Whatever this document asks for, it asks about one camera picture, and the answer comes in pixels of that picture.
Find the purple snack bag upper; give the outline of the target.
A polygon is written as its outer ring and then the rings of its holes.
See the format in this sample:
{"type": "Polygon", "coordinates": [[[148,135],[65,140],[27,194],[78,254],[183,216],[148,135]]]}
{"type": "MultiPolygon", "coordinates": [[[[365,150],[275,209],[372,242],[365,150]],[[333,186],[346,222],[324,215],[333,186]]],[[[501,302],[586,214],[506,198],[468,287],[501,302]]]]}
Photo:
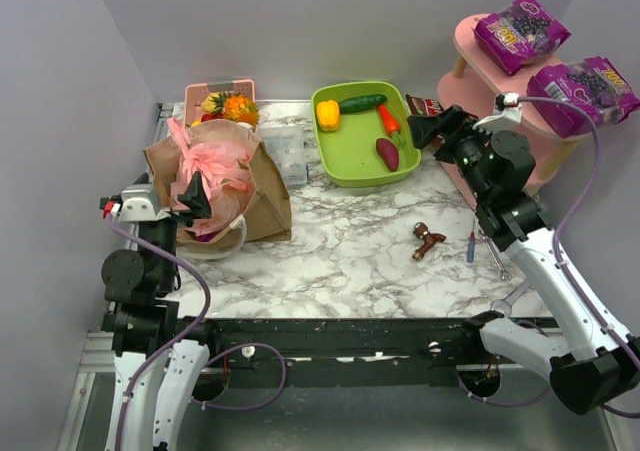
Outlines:
{"type": "Polygon", "coordinates": [[[473,33],[480,49],[508,76],[544,61],[571,37],[538,0],[514,0],[480,18],[473,33]]]}

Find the black table edge rail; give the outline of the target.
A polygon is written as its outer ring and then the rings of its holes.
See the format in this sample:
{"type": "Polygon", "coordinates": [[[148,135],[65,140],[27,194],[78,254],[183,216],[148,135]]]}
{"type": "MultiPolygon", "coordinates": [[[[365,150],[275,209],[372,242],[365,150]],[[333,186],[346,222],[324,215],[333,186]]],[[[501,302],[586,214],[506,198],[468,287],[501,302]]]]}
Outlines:
{"type": "Polygon", "coordinates": [[[462,318],[216,319],[195,331],[216,362],[195,395],[225,388],[456,386],[463,373],[491,389],[513,367],[471,345],[462,318]]]}

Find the blue handled screwdriver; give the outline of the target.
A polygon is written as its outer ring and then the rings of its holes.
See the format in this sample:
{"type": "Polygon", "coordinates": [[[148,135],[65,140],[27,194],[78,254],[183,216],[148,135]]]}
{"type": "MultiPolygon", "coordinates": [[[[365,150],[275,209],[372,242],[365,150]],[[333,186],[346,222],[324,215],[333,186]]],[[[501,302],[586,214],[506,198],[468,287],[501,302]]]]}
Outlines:
{"type": "Polygon", "coordinates": [[[469,234],[468,242],[467,242],[467,251],[466,251],[466,262],[473,263],[475,259],[475,246],[476,246],[476,235],[475,235],[475,224],[472,224],[472,228],[469,234]]]}

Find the brown paper grocery bag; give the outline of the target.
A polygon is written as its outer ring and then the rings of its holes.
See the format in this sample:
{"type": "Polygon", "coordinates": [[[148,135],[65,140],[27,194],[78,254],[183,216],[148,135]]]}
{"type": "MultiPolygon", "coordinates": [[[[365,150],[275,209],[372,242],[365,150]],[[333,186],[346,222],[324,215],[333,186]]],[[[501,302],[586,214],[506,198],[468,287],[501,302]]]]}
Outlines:
{"type": "MultiPolygon", "coordinates": [[[[200,242],[178,227],[178,243],[190,250],[211,253],[235,244],[252,241],[288,241],[292,235],[290,196],[283,178],[257,133],[248,126],[229,120],[212,120],[193,128],[185,127],[192,144],[231,141],[251,152],[249,170],[254,191],[241,214],[208,242],[200,242]]],[[[180,206],[171,196],[176,180],[180,150],[169,136],[143,151],[152,173],[152,182],[163,205],[180,206]]]]}

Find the pink basket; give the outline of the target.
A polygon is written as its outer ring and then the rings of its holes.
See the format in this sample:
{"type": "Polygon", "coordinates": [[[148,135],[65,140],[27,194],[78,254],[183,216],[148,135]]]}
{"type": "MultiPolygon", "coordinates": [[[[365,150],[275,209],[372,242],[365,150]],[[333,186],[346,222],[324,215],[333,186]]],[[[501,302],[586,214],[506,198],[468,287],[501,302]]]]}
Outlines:
{"type": "Polygon", "coordinates": [[[185,125],[213,119],[243,123],[252,128],[259,123],[255,84],[251,79],[191,84],[186,87],[184,98],[185,125]]]}

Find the orange toy carrot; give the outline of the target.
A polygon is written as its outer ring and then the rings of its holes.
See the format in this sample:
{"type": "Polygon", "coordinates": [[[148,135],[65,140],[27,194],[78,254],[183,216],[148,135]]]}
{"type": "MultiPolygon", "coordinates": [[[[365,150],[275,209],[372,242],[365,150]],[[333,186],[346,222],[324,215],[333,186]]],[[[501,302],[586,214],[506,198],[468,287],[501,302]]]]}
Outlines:
{"type": "Polygon", "coordinates": [[[404,147],[404,139],[402,136],[401,125],[393,116],[391,111],[385,104],[380,104],[377,107],[382,126],[386,133],[386,137],[390,139],[398,148],[404,147]]]}

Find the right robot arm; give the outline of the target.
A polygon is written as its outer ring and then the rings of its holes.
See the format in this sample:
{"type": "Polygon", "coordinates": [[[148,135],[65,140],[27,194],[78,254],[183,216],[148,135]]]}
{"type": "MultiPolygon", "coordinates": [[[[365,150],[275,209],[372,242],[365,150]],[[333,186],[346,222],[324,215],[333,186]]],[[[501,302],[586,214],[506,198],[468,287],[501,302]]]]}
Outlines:
{"type": "Polygon", "coordinates": [[[487,124],[458,106],[407,119],[413,145],[441,139],[436,160],[454,165],[475,197],[480,230],[524,273],[562,335],[545,337],[499,311],[467,320],[471,358],[500,355],[546,379],[570,411],[605,407],[639,383],[639,339],[598,299],[570,262],[559,231],[524,189],[535,167],[525,136],[487,124]]]}

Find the toy fruit bunch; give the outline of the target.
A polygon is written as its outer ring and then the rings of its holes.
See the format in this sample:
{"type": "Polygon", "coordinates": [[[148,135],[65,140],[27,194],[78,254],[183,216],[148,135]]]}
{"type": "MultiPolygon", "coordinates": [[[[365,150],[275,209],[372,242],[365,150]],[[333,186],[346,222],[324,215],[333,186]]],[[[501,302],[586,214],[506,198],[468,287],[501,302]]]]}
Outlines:
{"type": "Polygon", "coordinates": [[[225,119],[256,127],[259,112],[256,104],[247,96],[233,92],[210,93],[201,104],[202,116],[190,123],[191,126],[203,122],[225,119]]]}

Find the purple snack bag lower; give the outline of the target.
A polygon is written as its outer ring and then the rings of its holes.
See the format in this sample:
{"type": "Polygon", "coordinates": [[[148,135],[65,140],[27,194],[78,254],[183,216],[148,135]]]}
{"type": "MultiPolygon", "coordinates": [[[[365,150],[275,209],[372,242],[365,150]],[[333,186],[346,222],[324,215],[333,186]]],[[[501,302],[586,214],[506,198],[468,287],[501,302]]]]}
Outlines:
{"type": "Polygon", "coordinates": [[[562,138],[590,131],[584,119],[564,104],[582,109],[600,128],[618,124],[639,109],[639,97],[607,58],[596,56],[569,64],[545,66],[533,75],[526,94],[551,98],[534,107],[562,138]]]}

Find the pink two-tier shelf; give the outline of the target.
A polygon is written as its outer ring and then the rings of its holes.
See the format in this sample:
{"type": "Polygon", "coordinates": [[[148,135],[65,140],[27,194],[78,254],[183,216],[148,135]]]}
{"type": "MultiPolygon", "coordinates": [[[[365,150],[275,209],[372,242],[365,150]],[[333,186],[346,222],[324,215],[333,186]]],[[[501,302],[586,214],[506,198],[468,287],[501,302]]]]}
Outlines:
{"type": "MultiPolygon", "coordinates": [[[[465,111],[483,118],[493,111],[495,96],[502,92],[526,93],[531,76],[546,65],[558,65],[555,56],[521,69],[509,76],[477,45],[474,29],[485,14],[464,18],[454,32],[454,46],[458,56],[453,70],[439,81],[437,92],[444,107],[458,105],[465,111]]],[[[584,139],[582,136],[563,139],[558,136],[531,103],[523,105],[521,124],[515,129],[529,141],[536,167],[525,189],[535,195],[557,173],[568,156],[584,139]]]]}

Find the pink plastic bag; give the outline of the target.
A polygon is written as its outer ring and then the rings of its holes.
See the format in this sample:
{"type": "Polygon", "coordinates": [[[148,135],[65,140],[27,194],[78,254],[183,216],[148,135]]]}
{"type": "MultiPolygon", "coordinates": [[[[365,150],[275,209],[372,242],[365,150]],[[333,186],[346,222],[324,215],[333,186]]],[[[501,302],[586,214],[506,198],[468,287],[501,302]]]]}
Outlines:
{"type": "Polygon", "coordinates": [[[201,174],[202,187],[211,207],[211,216],[195,220],[187,231],[197,241],[211,241],[244,210],[254,191],[249,170],[251,152],[244,145],[231,141],[192,144],[187,130],[175,118],[168,121],[174,142],[180,150],[176,180],[171,184],[170,196],[186,191],[196,172],[201,174]]]}

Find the clear plastic box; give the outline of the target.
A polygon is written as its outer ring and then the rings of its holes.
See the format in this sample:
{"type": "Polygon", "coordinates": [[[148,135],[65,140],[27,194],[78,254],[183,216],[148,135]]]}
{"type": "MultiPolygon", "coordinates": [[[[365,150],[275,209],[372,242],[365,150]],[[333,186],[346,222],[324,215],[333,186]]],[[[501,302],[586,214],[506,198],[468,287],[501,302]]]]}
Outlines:
{"type": "Polygon", "coordinates": [[[299,126],[261,126],[257,134],[288,187],[308,180],[303,129],[299,126]]]}

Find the purple toy sweet potato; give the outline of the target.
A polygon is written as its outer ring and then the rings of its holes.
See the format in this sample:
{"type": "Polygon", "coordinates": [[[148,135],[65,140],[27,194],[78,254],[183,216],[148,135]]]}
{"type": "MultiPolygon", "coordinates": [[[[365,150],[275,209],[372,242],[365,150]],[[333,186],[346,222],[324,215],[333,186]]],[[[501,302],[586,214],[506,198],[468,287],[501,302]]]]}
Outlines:
{"type": "Polygon", "coordinates": [[[376,152],[390,172],[395,172],[400,164],[399,151],[396,145],[386,138],[376,140],[376,152]]]}

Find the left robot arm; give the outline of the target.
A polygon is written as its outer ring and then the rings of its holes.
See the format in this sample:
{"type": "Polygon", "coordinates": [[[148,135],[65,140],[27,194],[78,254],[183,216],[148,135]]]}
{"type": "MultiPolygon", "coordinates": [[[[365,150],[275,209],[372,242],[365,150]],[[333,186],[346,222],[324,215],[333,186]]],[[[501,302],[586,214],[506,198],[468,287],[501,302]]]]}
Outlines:
{"type": "Polygon", "coordinates": [[[108,450],[176,449],[190,394],[210,356],[204,317],[181,325],[177,303],[165,298],[189,267],[176,256],[178,225],[211,214],[199,173],[178,202],[177,209],[163,206],[146,174],[100,200],[111,229],[137,245],[112,252],[101,268],[105,299],[114,306],[108,450]]]}

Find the green toy cucumber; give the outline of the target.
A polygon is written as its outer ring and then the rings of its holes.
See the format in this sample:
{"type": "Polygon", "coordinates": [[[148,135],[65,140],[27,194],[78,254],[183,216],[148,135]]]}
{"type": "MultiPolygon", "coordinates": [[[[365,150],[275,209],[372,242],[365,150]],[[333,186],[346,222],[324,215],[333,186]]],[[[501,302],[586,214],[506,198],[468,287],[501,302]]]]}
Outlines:
{"type": "Polygon", "coordinates": [[[386,102],[387,97],[385,95],[370,94],[342,100],[338,103],[338,106],[341,114],[354,114],[376,109],[386,102]]]}

